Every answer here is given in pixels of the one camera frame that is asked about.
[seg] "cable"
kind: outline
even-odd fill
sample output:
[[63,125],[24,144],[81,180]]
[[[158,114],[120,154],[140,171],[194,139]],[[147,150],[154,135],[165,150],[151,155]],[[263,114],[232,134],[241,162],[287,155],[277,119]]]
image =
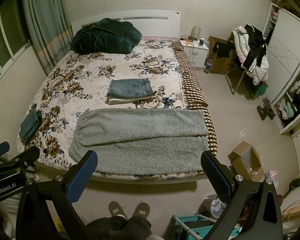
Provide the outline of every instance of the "cable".
[[298,206],[299,204],[300,204],[300,199],[298,199],[298,200],[296,200],[295,202],[291,203],[286,209],[284,209],[284,210],[281,212],[281,213],[283,213],[283,212],[285,212],[288,208],[292,207],[292,208],[289,210],[288,214],[287,214],[288,222],[290,222],[290,220],[289,220],[290,212],[292,212],[293,209],[294,209],[296,206]]
[[[189,38],[189,35],[181,35],[181,38],[184,38],[184,36],[186,37],[186,39],[188,39]],[[189,59],[190,60],[194,60],[194,58],[195,58],[195,55],[194,55],[194,43],[193,43],[193,40],[192,40],[192,42],[191,42],[191,48],[190,48],[190,51],[189,51]]]

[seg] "open cardboard box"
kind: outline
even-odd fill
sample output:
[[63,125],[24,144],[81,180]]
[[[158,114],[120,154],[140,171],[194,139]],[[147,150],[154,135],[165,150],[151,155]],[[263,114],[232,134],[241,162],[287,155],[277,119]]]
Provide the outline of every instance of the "open cardboard box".
[[256,149],[249,143],[242,141],[229,155],[230,162],[235,171],[246,180],[261,181],[264,171]]
[[209,56],[206,58],[205,64],[207,63],[207,60],[212,57],[212,65],[209,70],[210,73],[225,75],[228,72],[228,70],[230,70],[231,68],[238,65],[238,63],[240,63],[235,49],[232,49],[229,52],[229,57],[221,57],[221,58],[218,58],[219,49],[216,51],[216,53],[214,53],[212,51],[212,49],[217,41],[219,41],[221,43],[227,43],[228,41],[220,39],[220,38],[212,37],[212,36],[210,36],[208,40],[210,42]]

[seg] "gray fuzzy blanket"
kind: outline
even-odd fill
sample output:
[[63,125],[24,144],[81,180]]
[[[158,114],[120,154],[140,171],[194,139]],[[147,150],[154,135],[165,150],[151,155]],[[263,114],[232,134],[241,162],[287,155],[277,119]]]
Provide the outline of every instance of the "gray fuzzy blanket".
[[79,116],[69,155],[79,162],[88,150],[95,151],[97,170],[106,174],[201,171],[207,134],[200,110],[97,109]]

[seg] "drawer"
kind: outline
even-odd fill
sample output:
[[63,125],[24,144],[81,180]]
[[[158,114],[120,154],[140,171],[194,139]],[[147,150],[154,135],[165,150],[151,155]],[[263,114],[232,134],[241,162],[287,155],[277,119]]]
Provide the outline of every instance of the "drawer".
[[206,56],[207,56],[207,54],[208,54],[208,50],[206,50],[206,49],[198,49],[198,48],[194,48],[194,49],[192,50],[192,48],[191,48],[191,47],[188,47],[188,46],[187,46],[187,47],[184,46],[183,48],[184,48],[184,50],[185,50],[185,52],[186,52],[188,58],[196,57],[196,58],[206,59]]
[[203,58],[194,58],[194,59],[189,59],[189,62],[190,62],[190,65],[192,67],[203,68],[204,67],[205,59],[203,59]]

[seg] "slipper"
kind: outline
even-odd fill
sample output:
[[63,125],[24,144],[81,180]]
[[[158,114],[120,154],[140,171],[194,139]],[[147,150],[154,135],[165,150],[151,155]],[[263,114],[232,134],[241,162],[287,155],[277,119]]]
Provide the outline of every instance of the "slipper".
[[117,201],[111,201],[109,203],[109,212],[113,217],[117,215],[121,215],[124,216],[126,220],[128,220],[128,217],[124,213],[123,208],[120,206],[120,204]]
[[142,201],[136,206],[136,209],[132,216],[140,216],[146,219],[149,216],[149,214],[150,214],[149,204]]

